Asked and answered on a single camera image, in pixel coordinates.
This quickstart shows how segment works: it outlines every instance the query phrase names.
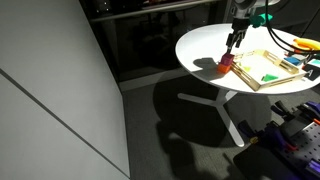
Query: table leg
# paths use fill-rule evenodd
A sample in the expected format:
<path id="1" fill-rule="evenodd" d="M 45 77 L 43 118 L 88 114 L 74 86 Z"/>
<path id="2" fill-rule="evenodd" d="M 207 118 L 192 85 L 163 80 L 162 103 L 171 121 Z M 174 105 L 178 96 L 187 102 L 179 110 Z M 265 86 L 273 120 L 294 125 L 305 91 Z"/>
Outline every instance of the table leg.
<path id="1" fill-rule="evenodd" d="M 240 136 L 239 131 L 237 130 L 237 128 L 233 124 L 231 118 L 229 117 L 226 109 L 223 107 L 223 105 L 226 102 L 228 102 L 236 94 L 237 94 L 237 92 L 234 92 L 234 91 L 220 89 L 215 101 L 210 100 L 210 99 L 197 97 L 197 96 L 188 95 L 188 94 L 183 94 L 183 93 L 179 93 L 178 98 L 183 99 L 183 100 L 187 100 L 187 101 L 191 101 L 191 102 L 195 102 L 195 103 L 199 103 L 199 104 L 203 104 L 203 105 L 213 106 L 213 107 L 217 108 L 217 110 L 221 116 L 221 119 L 223 120 L 226 128 L 228 129 L 233 141 L 235 142 L 235 144 L 237 146 L 243 147 L 244 141 L 243 141 L 242 137 Z"/>

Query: wooden tray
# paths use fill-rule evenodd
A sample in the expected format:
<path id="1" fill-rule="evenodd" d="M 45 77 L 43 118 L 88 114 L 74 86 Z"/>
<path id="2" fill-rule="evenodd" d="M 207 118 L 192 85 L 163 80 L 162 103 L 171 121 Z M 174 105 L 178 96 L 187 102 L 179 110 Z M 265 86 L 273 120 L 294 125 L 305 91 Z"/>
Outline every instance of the wooden tray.
<path id="1" fill-rule="evenodd" d="M 254 91 L 299 80 L 306 74 L 304 70 L 279 59 L 266 50 L 260 49 L 236 54 L 231 69 Z M 266 74 L 272 74 L 278 78 L 264 82 L 262 78 Z"/>

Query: gray floor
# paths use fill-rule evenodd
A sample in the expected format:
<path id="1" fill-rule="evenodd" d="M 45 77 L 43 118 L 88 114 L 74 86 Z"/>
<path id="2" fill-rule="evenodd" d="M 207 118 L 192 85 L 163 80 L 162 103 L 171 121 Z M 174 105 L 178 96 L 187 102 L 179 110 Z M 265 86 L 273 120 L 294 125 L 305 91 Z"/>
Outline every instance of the gray floor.
<path id="1" fill-rule="evenodd" d="M 191 76 L 123 92 L 132 180 L 245 179 L 233 163 L 245 147 L 236 147 L 217 111 L 183 101 L 180 92 L 214 98 L 217 88 Z M 280 117 L 270 105 L 287 107 L 320 101 L 320 87 L 281 96 L 237 94 L 226 108 L 237 124 L 246 119 L 256 130 Z"/>

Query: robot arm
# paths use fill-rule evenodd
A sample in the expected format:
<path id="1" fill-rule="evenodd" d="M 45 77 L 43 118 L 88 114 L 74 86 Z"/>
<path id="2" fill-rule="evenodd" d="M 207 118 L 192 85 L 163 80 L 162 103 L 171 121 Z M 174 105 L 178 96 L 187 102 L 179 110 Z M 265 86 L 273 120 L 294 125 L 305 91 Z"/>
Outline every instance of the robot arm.
<path id="1" fill-rule="evenodd" d="M 233 33 L 229 34 L 226 45 L 228 46 L 227 53 L 230 53 L 233 45 L 240 46 L 244 39 L 247 29 L 250 26 L 250 16 L 252 16 L 257 7 L 265 6 L 265 0 L 233 0 L 236 8 L 233 9 L 234 15 L 232 22 Z M 280 0 L 269 0 L 269 5 L 278 3 Z"/>

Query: round white table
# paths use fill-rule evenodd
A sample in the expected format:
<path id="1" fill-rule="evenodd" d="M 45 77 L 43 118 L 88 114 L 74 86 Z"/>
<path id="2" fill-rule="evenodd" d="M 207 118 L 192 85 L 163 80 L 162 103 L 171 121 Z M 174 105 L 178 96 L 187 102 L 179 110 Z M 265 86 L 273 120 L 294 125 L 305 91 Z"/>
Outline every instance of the round white table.
<path id="1" fill-rule="evenodd" d="M 274 31 L 288 43 L 293 42 L 293 39 L 297 38 L 283 31 Z M 231 24 L 210 25 L 192 30 L 179 39 L 176 45 L 176 55 L 184 69 L 196 78 L 219 87 L 220 90 L 216 100 L 204 99 L 182 93 L 178 94 L 178 97 L 180 99 L 216 107 L 235 144 L 242 147 L 244 146 L 244 141 L 224 109 L 223 104 L 238 92 L 246 94 L 279 95 L 306 90 L 319 84 L 320 78 L 314 81 L 303 78 L 301 80 L 253 91 L 232 71 L 225 75 L 217 73 L 217 64 L 221 60 L 222 55 L 227 51 L 225 44 L 228 34 L 232 32 Z M 265 27 L 256 29 L 249 27 L 240 48 L 234 47 L 231 53 L 244 53 L 256 49 L 268 50 L 279 58 L 285 57 L 284 50 L 273 42 Z"/>

